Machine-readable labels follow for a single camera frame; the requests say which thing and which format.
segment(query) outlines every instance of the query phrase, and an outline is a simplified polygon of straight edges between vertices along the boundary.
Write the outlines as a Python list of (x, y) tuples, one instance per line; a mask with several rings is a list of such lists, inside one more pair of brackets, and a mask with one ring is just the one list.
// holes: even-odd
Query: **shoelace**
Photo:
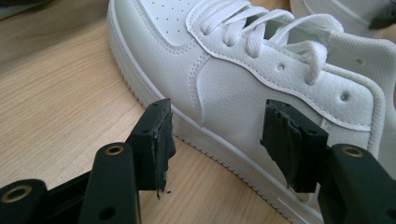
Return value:
[[(246, 26), (247, 19), (251, 17), (257, 17), (257, 19)], [(274, 42), (294, 53), (305, 55), (310, 64), (309, 72), (305, 76), (305, 82), (309, 85), (313, 85), (326, 63), (328, 54), (327, 48), (318, 42), (309, 40), (296, 44), (288, 44), (289, 32), (296, 26), (307, 22), (320, 22), (320, 24), (327, 29), (342, 31), (342, 28), (339, 28), (341, 27), (339, 22), (332, 16), (318, 14), (294, 21), (294, 16), (286, 10), (275, 9), (269, 11), (264, 7), (254, 7), (249, 1), (235, 1), (209, 16), (202, 23), (201, 30), (204, 35), (209, 35), (218, 26), (224, 24), (227, 26), (227, 30), (223, 37), (223, 42), (231, 47), (236, 44), (242, 35), (246, 35), (247, 53), (250, 57), (257, 58), (262, 53), (266, 24), (268, 21), (275, 19), (286, 19), (292, 22), (280, 26), (268, 41)]]

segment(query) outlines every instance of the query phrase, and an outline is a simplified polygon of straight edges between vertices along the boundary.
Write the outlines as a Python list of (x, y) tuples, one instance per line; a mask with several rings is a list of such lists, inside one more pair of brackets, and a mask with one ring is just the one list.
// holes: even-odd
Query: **metal eyelet ring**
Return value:
[(7, 191), (2, 197), (2, 203), (15, 203), (20, 199), (26, 197), (32, 192), (32, 187), (29, 185), (20, 185)]
[(109, 156), (115, 156), (115, 155), (120, 154), (122, 151), (123, 151), (122, 146), (113, 146), (113, 147), (106, 149), (105, 153)]
[(343, 147), (343, 152), (351, 157), (363, 157), (363, 153), (361, 152), (361, 150), (355, 147)]

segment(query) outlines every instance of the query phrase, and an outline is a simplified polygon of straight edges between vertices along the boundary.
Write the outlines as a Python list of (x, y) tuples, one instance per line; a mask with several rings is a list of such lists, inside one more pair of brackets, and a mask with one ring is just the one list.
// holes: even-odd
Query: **shoe sole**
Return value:
[[(110, 1), (107, 15), (110, 47), (125, 82), (143, 107), (165, 98), (150, 82), (127, 48)], [(322, 223), (321, 214), (221, 137), (200, 127), (172, 105), (173, 133), (176, 137), (222, 164), (259, 193), (280, 214), (295, 223)]]

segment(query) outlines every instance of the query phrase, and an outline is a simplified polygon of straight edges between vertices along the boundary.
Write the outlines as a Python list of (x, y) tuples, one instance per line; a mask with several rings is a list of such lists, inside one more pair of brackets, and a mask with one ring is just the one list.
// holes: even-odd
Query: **white sneaker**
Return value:
[(378, 32), (369, 29), (375, 18), (396, 17), (395, 0), (291, 0), (290, 6), (297, 18), (328, 13), (343, 24), (347, 33), (366, 37)]
[(293, 21), (287, 11), (246, 0), (110, 0), (107, 19), (113, 54), (140, 102), (171, 98), (175, 135), (289, 220), (322, 222), (316, 198), (287, 189), (260, 145), (267, 99), (319, 124), (329, 146), (379, 155), (396, 176), (396, 47), (389, 41), (344, 34), (328, 15)]

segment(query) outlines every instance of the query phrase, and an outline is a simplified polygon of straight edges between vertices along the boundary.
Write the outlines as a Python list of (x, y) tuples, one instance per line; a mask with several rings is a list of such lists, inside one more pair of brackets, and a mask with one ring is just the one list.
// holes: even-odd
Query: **light wood grain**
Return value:
[[(0, 187), (39, 178), (52, 189), (85, 173), (143, 114), (111, 56), (106, 9), (105, 0), (56, 0), (0, 21)], [(144, 223), (288, 223), (232, 172), (175, 141), (171, 193), (140, 193)]]

